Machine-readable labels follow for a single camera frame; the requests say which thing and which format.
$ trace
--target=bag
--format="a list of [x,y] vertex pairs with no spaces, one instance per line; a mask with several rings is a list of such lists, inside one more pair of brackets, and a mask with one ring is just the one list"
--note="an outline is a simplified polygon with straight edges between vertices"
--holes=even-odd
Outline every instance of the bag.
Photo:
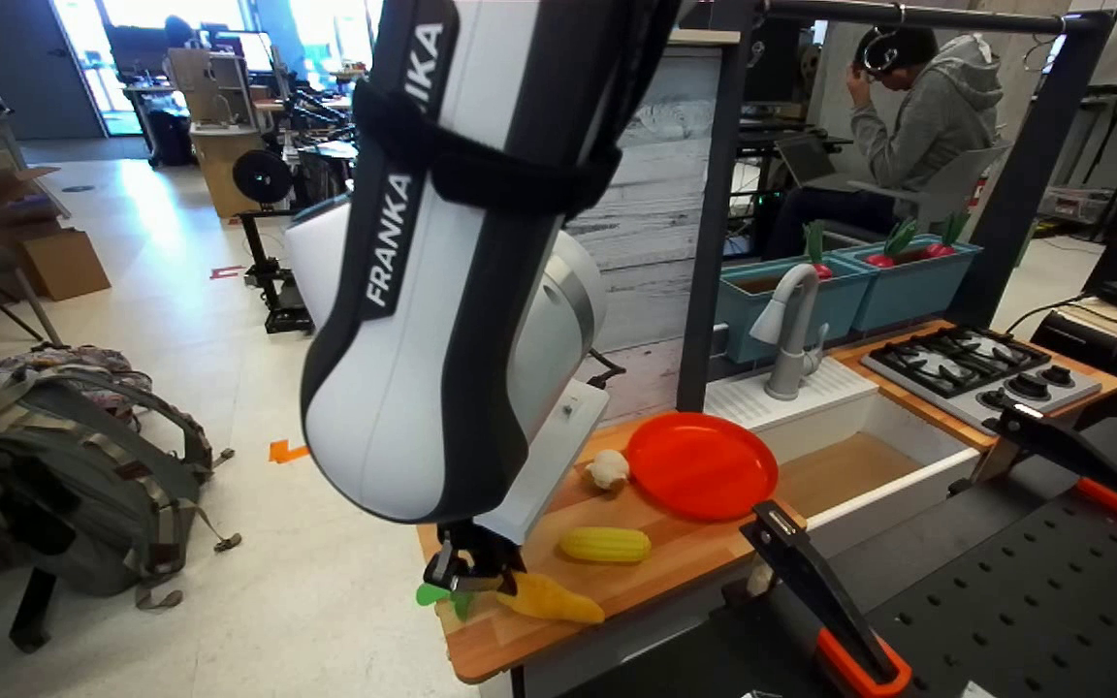
[[[18,357],[3,357],[0,371],[14,371],[14,369],[55,369],[60,375],[104,375],[111,384],[129,384],[140,391],[151,391],[151,375],[136,371],[133,360],[116,351],[98,351],[98,344],[39,344],[29,354]],[[124,420],[133,431],[140,431],[140,420],[133,413],[133,402],[111,391],[111,387],[83,387],[83,401],[92,401],[102,413]]]
[[[83,391],[164,417],[183,431],[183,457],[104,417]],[[171,609],[155,587],[184,561],[200,486],[214,479],[204,431],[165,401],[55,369],[0,371],[0,532],[18,561],[49,569],[77,594],[124,594],[140,609]]]

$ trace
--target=blue bin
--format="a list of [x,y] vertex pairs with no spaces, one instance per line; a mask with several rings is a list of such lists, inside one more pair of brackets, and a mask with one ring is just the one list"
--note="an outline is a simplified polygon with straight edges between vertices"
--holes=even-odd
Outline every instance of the blue bin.
[[853,322],[853,333],[882,333],[899,325],[915,325],[950,311],[960,277],[982,255],[975,243],[955,243],[934,252],[928,239],[915,248],[915,261],[899,261],[879,268],[876,252],[833,252],[846,264],[868,272],[868,295]]
[[[763,264],[727,264],[720,268],[717,282],[717,322],[727,330],[727,360],[732,364],[757,364],[773,351],[749,338],[751,322],[761,320],[763,303],[773,300],[773,287],[796,268],[800,261],[763,261]],[[868,268],[850,261],[829,261],[829,281],[823,281],[809,340],[823,338],[827,344],[846,340],[853,333],[857,311],[868,291]]]

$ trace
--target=white floor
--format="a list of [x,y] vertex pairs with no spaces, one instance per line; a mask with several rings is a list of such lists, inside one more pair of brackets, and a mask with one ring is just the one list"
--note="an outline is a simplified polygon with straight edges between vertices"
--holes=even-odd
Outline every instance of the white floor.
[[[143,162],[64,162],[72,225],[111,277],[111,291],[49,303],[71,344],[124,351],[157,396],[195,413],[233,448],[208,486],[208,515],[242,547],[218,559],[208,532],[188,543],[183,609],[140,614],[124,597],[58,597],[49,645],[18,654],[8,626],[23,574],[0,574],[0,698],[11,693],[479,693],[448,674],[436,622],[411,600],[418,551],[343,503],[308,460],[268,466],[271,439],[298,439],[303,338],[268,338],[261,300],[208,268],[248,264],[240,229],[222,229],[196,171]],[[997,325],[1081,287],[1097,261],[1074,239],[1038,239],[1009,287]],[[0,354],[28,351],[0,322]]]

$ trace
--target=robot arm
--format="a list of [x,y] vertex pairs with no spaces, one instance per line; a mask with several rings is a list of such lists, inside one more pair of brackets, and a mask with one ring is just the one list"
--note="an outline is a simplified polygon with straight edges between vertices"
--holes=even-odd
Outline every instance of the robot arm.
[[303,364],[303,427],[355,507],[447,532],[488,515],[517,543],[526,532],[498,503],[531,442],[567,401],[598,402],[567,387],[602,322],[598,272],[553,234],[610,188],[673,13],[382,4],[328,300],[308,300],[298,268],[324,313]]

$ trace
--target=orange plate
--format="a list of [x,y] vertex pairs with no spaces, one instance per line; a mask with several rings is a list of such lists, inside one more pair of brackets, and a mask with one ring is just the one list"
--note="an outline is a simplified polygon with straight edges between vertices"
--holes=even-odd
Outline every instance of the orange plate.
[[638,424],[624,457],[637,489],[683,519],[743,519],[780,486],[757,433],[696,413]]

